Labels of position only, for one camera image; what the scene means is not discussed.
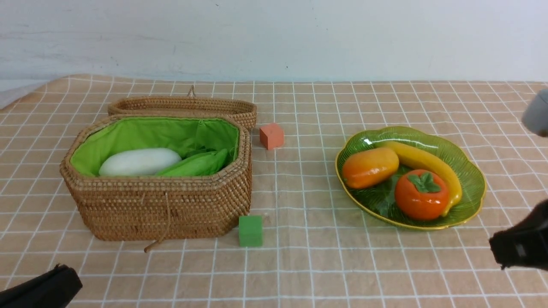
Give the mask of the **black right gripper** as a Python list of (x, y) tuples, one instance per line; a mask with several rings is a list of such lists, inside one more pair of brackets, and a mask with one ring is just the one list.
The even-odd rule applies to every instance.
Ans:
[(521, 222), (489, 238), (502, 270), (524, 267), (548, 270), (548, 201), (538, 203)]

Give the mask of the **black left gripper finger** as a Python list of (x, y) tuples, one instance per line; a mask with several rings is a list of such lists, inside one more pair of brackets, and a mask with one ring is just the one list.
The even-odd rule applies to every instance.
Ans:
[(66, 308), (83, 284), (77, 272), (64, 264), (0, 293), (2, 308)]

